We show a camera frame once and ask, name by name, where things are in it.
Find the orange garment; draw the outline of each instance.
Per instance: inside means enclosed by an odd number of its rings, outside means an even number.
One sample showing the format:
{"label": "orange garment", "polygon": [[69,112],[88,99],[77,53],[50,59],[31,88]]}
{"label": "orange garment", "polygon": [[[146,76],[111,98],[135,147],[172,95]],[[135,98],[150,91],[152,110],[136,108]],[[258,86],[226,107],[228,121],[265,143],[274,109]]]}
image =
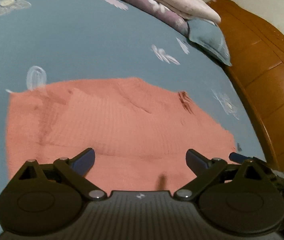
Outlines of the orange garment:
{"label": "orange garment", "polygon": [[86,178],[111,190],[174,192],[195,175],[185,154],[193,148],[225,160],[235,151],[224,130],[183,92],[139,78],[58,82],[10,94],[7,163],[10,178],[27,159],[52,163],[92,147]]}

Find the blue bed sheet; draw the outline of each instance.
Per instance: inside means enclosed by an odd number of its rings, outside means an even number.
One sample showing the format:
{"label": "blue bed sheet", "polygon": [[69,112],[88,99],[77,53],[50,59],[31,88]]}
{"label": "blue bed sheet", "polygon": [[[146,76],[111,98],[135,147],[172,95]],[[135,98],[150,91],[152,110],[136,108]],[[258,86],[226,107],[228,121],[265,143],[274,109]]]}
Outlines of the blue bed sheet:
{"label": "blue bed sheet", "polygon": [[[245,109],[221,67],[160,20],[115,0],[25,1],[31,7],[11,8],[0,16],[0,192],[8,182],[5,89],[26,90],[26,74],[33,65],[46,71],[48,83],[134,76],[167,90],[185,90],[234,135],[242,154],[264,160]],[[179,65],[160,60],[152,45]],[[226,113],[220,94],[237,108],[235,115]]]}

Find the yellow flower center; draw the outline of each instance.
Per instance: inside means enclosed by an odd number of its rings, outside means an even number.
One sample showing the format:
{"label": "yellow flower center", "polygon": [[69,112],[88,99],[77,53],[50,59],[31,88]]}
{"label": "yellow flower center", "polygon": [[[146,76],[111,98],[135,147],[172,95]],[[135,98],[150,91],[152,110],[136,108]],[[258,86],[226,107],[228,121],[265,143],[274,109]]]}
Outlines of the yellow flower center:
{"label": "yellow flower center", "polygon": [[0,5],[3,7],[11,6],[15,3],[15,0],[2,0],[0,1]]}

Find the wooden headboard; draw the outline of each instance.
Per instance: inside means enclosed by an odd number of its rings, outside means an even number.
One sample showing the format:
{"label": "wooden headboard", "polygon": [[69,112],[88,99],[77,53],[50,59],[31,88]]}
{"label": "wooden headboard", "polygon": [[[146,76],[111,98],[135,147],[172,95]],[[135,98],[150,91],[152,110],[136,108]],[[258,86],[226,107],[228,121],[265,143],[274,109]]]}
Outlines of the wooden headboard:
{"label": "wooden headboard", "polygon": [[211,0],[208,5],[222,19],[219,26],[230,50],[232,66],[225,72],[248,112],[267,162],[284,171],[284,35],[233,1]]}

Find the silver bolt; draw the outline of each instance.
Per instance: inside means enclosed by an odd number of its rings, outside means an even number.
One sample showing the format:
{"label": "silver bolt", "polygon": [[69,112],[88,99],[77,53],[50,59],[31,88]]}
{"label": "silver bolt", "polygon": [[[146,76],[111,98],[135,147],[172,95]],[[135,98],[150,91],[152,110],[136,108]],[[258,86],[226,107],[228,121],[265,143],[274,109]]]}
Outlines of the silver bolt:
{"label": "silver bolt", "polygon": [[188,197],[191,197],[192,191],[188,189],[179,189],[177,191],[177,195],[181,198],[188,198]]}
{"label": "silver bolt", "polygon": [[105,193],[102,190],[96,189],[89,192],[89,196],[94,199],[104,197]]}

